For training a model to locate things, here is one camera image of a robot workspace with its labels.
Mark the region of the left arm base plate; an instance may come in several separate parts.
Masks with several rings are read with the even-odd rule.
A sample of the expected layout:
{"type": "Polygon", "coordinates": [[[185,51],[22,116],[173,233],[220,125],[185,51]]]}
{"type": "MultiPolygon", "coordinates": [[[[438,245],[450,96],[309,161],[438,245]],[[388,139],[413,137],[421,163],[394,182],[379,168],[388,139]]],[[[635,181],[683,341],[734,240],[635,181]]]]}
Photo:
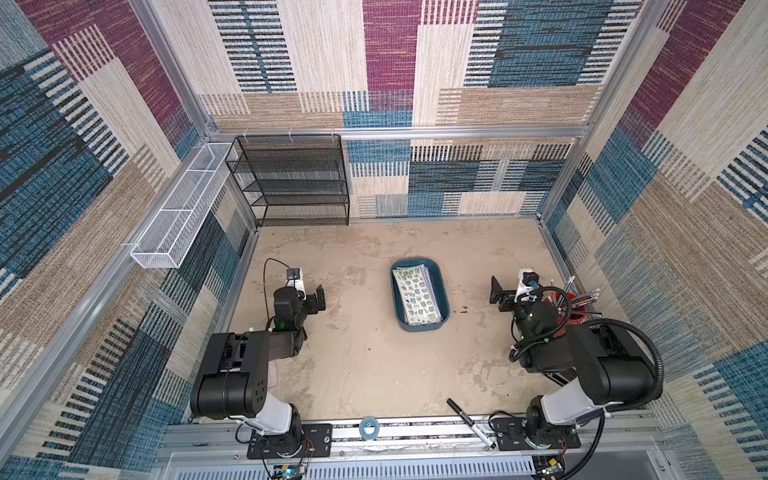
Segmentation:
{"type": "Polygon", "coordinates": [[[291,427],[284,434],[261,435],[251,432],[246,457],[249,460],[285,459],[298,461],[310,456],[330,456],[333,427],[329,423],[291,427]]]}

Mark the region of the teal plastic storage box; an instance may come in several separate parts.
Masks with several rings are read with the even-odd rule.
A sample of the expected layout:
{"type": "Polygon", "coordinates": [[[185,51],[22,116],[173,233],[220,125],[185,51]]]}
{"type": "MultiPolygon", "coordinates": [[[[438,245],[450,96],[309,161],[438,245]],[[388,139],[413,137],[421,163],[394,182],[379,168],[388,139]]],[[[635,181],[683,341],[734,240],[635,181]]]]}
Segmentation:
{"type": "Polygon", "coordinates": [[[451,309],[441,270],[428,258],[409,258],[390,268],[395,316],[407,332],[441,328],[451,309]]]}

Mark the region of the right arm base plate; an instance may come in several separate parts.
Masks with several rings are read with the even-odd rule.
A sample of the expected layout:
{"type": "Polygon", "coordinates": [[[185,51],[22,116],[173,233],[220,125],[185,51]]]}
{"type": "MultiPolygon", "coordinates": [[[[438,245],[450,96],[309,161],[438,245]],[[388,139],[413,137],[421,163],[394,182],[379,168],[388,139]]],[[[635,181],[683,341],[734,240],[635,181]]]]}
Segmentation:
{"type": "Polygon", "coordinates": [[[527,421],[516,416],[493,416],[488,426],[495,435],[501,451],[578,449],[582,442],[576,428],[551,425],[546,422],[528,427],[527,421]]]}

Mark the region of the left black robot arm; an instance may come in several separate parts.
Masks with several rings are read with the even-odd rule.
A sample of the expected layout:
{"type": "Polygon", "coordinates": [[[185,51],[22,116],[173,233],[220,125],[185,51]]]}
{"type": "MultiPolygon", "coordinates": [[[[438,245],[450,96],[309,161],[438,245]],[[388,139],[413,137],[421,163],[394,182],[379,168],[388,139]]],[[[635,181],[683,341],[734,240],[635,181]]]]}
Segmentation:
{"type": "Polygon", "coordinates": [[[308,338],[306,318],[326,309],[325,292],[284,286],[273,300],[275,316],[266,329],[211,336],[192,389],[192,414],[248,427],[250,438],[235,440],[250,460],[328,457],[332,426],[305,426],[295,405],[269,392],[270,363],[298,356],[308,338]]]}

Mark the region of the green sticker sheet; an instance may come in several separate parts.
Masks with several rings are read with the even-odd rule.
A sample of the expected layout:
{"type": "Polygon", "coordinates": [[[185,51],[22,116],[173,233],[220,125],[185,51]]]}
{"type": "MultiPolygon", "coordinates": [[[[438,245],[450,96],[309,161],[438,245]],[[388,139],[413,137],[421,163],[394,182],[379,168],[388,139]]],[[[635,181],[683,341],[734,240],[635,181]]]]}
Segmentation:
{"type": "Polygon", "coordinates": [[[400,293],[406,324],[423,326],[443,320],[425,265],[397,267],[393,270],[393,278],[400,293]]]}

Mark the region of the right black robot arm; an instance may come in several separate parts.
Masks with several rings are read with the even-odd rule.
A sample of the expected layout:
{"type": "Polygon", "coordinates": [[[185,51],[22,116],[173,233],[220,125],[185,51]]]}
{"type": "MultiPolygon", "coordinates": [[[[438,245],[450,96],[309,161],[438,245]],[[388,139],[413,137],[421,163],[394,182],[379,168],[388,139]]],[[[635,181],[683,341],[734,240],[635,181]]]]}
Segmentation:
{"type": "Polygon", "coordinates": [[[490,415],[489,428],[500,450],[577,448],[578,426],[661,396],[663,360],[639,328],[604,317],[589,319],[575,297],[541,285],[530,269],[520,271],[513,290],[493,279],[489,302],[512,316],[510,362],[558,386],[534,397],[522,415],[490,415]]]}

